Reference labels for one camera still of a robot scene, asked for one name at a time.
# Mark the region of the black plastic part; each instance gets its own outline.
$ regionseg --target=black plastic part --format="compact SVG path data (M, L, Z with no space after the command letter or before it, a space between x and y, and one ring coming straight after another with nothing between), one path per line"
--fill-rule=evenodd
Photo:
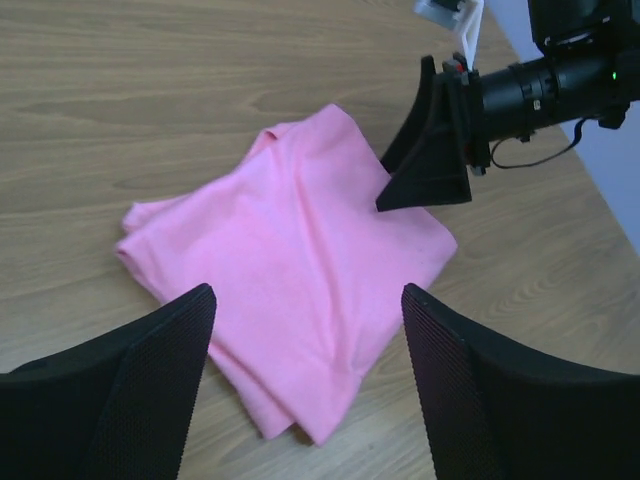
M470 141L468 143L467 159L472 167L472 172L476 176L487 173L487 168L491 165L491 149L489 148L489 126L484 121L484 104L482 98L482 83L480 73L473 70L468 73L469 86L468 108L470 122Z
M451 10L452 12L460 11L460 0L433 0L433 3L440 5L447 10Z
M481 77L487 139L526 137L603 113L621 101L614 71L614 57L596 50L518 63Z
M615 51L638 45L638 0L528 0L531 33L546 56L590 43Z
M389 173L394 173L424 132L429 106L433 95L433 79L436 65L432 56L423 57L420 62L420 84L418 93L400 131L389 145L380 162Z
M425 57L411 113L382 158L393 177L376 201L378 211L471 201L465 108L456 78L435 75L433 57Z
M177 478L215 309L201 285L0 375L0 478Z
M609 130L617 130L624 123L627 118L627 110L629 110L630 104L624 106L611 108L598 118L598 125L601 128Z
M630 102L640 100L640 48L620 52L616 57L615 70L620 95Z
M517 343L416 285L402 309L438 480L640 478L640 376Z

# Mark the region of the pink towel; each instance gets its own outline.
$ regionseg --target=pink towel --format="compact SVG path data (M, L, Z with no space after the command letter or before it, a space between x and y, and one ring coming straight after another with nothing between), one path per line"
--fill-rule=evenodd
M229 175L135 204L117 255L166 303L218 298L209 353L266 438L293 423L322 445L401 325L407 283L456 250L421 208L377 213L389 175L335 105L263 131Z

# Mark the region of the wood grain surface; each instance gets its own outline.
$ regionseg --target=wood grain surface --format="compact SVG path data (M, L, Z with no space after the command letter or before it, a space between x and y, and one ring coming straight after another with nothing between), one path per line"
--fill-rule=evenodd
M156 308L112 254L133 201L193 190L260 129L331 102L383 153L420 57L453 49L412 5L0 2L0 371ZM477 66L514 60L487 16ZM535 160L566 142L550 129L500 155ZM492 170L473 188L472 204L431 210L460 244L432 293L545 352L640 373L638 257L577 157ZM403 335L323 448L296 429L260 439L208 365L181 478L434 478Z

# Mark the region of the black cable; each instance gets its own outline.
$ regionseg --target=black cable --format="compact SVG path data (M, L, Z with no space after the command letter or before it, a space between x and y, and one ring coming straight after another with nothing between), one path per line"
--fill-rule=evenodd
M500 140L499 142L497 142L493 148L491 149L491 163L493 165L495 165L496 167L502 169L502 170L512 170L514 168L529 168L529 167L537 167L538 165L542 165L543 163L547 163L551 160L553 160L554 158L558 158L560 155L564 155L565 153L567 153L569 150L572 150L573 148L575 148L576 145L578 145L580 143L580 141L582 140L582 127L583 125L587 122L587 120L593 120L594 117L584 117L582 118L578 123L576 123L576 126L573 129L573 141L571 142L571 144L569 144L569 146L567 146L566 148L560 150L558 153L551 155L550 157L546 157L543 158L542 160L538 160L537 162L533 162L533 163L523 163L520 165L501 165L498 162L496 162L494 155L496 153L496 150L498 149L498 147L500 145L502 145L502 143L505 140L509 140L508 138L505 138L503 140Z

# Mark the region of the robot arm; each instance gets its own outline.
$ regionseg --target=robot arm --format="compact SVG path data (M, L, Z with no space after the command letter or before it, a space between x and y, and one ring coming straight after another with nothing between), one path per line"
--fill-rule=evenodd
M566 151L587 120L612 130L623 124L640 100L640 0L563 0L561 8L557 0L528 2L543 56L480 76L469 60L484 2L418 1L416 11L455 32L465 53L444 62L442 73L433 57L422 59L414 105L382 158L392 179L379 211L470 201L468 170L502 167L490 142L528 142L536 130L578 119Z

